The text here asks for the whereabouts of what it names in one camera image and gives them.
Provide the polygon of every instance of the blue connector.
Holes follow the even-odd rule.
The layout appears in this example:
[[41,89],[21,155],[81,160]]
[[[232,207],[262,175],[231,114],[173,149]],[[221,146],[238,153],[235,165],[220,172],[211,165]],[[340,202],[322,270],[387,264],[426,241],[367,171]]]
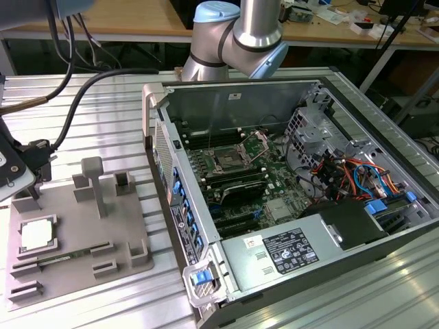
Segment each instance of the blue connector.
[[193,215],[191,211],[187,212],[187,225],[191,226],[193,223]]
[[192,276],[192,281],[193,281],[194,285],[200,286],[202,284],[212,282],[213,276],[212,276],[212,273],[208,269],[205,269],[204,271],[200,271],[197,274],[194,274]]
[[201,248],[202,248],[202,246],[203,246],[203,240],[201,239],[200,236],[197,237],[197,239],[195,240],[195,243],[196,243],[196,247],[197,247],[198,249],[201,249]]
[[383,210],[387,209],[387,206],[382,202],[381,200],[372,200],[371,202],[368,202],[367,206],[364,207],[364,209],[370,214],[375,215],[378,212],[381,212]]
[[405,195],[410,202],[415,202],[418,198],[417,196],[415,196],[415,194],[413,192],[407,192],[407,194]]
[[198,226],[197,226],[197,224],[196,223],[193,223],[192,224],[192,230],[191,230],[192,232],[192,235],[196,235],[197,233],[198,233]]
[[175,184],[174,187],[172,189],[172,192],[174,192],[174,194],[177,194],[180,192],[180,187],[181,187],[181,182],[178,180]]

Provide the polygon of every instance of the motherboard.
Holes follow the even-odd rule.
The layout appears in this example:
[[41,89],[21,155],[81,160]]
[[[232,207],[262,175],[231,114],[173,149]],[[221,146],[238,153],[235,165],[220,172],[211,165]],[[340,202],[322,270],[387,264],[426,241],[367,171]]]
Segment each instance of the motherboard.
[[[223,239],[297,219],[314,191],[304,191],[285,162],[282,142],[263,130],[238,139],[210,136],[186,142],[186,152]],[[241,141],[224,145],[230,140]]]

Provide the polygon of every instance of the wooden desk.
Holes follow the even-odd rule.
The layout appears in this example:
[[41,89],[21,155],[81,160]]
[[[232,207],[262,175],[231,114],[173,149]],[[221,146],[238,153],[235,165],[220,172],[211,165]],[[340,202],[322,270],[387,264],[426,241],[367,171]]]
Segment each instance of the wooden desk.
[[[379,21],[379,15],[356,1],[333,0],[333,5],[348,11],[366,10],[369,18]],[[84,14],[87,27],[94,37],[101,41],[132,42],[191,42],[192,31],[186,30],[169,0],[96,0],[96,4]],[[283,24],[283,39],[292,46],[302,47],[343,47],[375,48],[377,41],[369,36],[358,36],[349,29],[347,23],[334,25],[319,17],[313,23]],[[386,51],[382,60],[372,70],[366,90],[397,49],[436,50],[439,47],[416,31],[417,26],[408,25],[407,31],[398,36]],[[78,40],[85,35],[78,26],[75,28]],[[2,38],[50,39],[46,22],[33,23],[0,33]]]

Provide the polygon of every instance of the power supply label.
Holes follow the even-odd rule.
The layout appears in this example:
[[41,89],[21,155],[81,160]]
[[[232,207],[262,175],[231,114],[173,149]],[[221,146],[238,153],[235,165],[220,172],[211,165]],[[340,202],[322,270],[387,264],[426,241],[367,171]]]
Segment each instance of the power supply label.
[[300,228],[263,239],[263,244],[280,274],[318,261],[317,254]]

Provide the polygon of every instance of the slotted aluminum surface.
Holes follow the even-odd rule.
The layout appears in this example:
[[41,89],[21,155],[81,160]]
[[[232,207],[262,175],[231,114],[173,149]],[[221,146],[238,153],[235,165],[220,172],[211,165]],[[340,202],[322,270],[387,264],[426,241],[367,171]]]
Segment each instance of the slotted aluminum surface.
[[[283,69],[276,76],[330,79],[359,109],[375,119],[373,105],[358,97],[357,89],[329,69]],[[233,73],[233,77],[243,77]],[[64,123],[69,104],[89,75],[76,75],[61,96],[46,106],[5,117],[14,137],[22,143],[37,138],[54,141]],[[62,76],[6,79],[2,105],[46,95]],[[171,81],[172,73],[159,76],[115,77],[92,87],[83,98],[66,141],[53,162],[51,185],[70,182],[80,172],[80,160],[101,156],[106,173],[128,169],[137,191],[151,237],[155,267],[151,271],[23,308],[11,313],[0,302],[0,328],[195,328],[195,319],[178,272],[141,134],[141,89],[152,81]],[[343,112],[339,120],[350,123]],[[348,131],[361,138],[353,125]],[[431,172],[424,153],[407,142],[399,150],[416,166]],[[427,175],[439,186],[439,178]],[[8,210],[0,210],[0,293],[5,275],[4,248]],[[309,289],[253,315],[231,328],[439,328],[439,231],[436,230],[374,264],[334,281]]]

